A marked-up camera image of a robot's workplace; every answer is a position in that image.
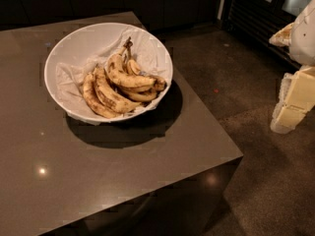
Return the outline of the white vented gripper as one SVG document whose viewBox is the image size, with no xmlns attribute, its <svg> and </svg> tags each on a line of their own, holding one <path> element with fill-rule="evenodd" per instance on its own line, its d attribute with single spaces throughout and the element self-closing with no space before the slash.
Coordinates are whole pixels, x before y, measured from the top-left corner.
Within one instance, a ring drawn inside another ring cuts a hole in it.
<svg viewBox="0 0 315 236">
<path fill-rule="evenodd" d="M 285 73 L 281 81 L 279 102 L 270 128 L 278 134 L 293 131 L 315 106 L 315 0 L 303 9 L 294 23 L 273 34 L 269 43 L 289 46 L 290 58 L 302 66 L 294 74 Z"/>
</svg>

